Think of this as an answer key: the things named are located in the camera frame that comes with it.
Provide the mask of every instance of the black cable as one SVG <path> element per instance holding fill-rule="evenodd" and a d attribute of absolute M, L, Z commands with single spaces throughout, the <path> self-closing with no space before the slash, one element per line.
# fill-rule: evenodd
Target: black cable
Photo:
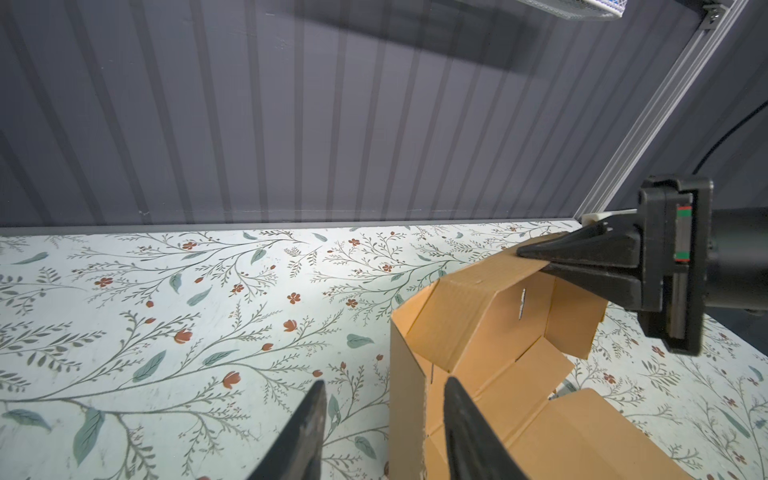
<path fill-rule="evenodd" d="M 742 118 L 739 123 L 735 124 L 733 126 L 733 128 L 731 128 L 730 130 L 728 130 L 728 132 L 725 133 L 725 135 L 720 137 L 720 139 L 717 141 L 717 143 L 715 143 L 715 145 L 712 145 L 712 148 L 710 148 L 710 151 L 708 151 L 707 154 L 704 155 L 704 158 L 702 158 L 701 161 L 699 162 L 699 164 L 696 166 L 696 168 L 694 168 L 694 171 L 693 171 L 692 175 L 695 175 L 695 174 L 699 173 L 699 170 L 701 170 L 702 166 L 704 165 L 704 162 L 706 162 L 707 159 L 710 157 L 710 155 L 712 155 L 712 152 L 717 150 L 717 148 L 725 140 L 727 140 L 728 137 L 730 137 L 733 132 L 735 132 L 736 130 L 739 130 L 739 128 L 741 128 L 746 122 L 750 121 L 750 119 L 752 117 L 754 117 L 755 115 L 759 114 L 766 106 L 768 106 L 768 100 L 765 100 L 762 104 L 758 105 L 757 108 L 752 110 L 749 115 L 747 115 L 746 117 Z"/>

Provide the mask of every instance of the table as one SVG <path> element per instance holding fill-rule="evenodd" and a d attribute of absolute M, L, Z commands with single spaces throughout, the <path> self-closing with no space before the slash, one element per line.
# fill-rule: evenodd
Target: table
<path fill-rule="evenodd" d="M 576 227 L 0 237 L 3 477 L 245 478 L 324 379 L 324 478 L 381 479 L 392 309 Z M 673 356 L 610 306 L 558 394 L 597 390 L 694 478 L 766 478 L 768 358 L 710 318 L 705 336 Z"/>

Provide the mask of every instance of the open cardboard box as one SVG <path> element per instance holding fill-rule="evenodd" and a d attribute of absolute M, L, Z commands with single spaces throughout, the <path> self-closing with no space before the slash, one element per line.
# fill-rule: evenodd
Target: open cardboard box
<path fill-rule="evenodd" d="M 689 478 L 594 390 L 548 400 L 573 369 L 562 353 L 587 358 L 607 301 L 516 250 L 440 278 L 392 314 L 390 478 L 449 478 L 450 375 L 531 480 Z"/>

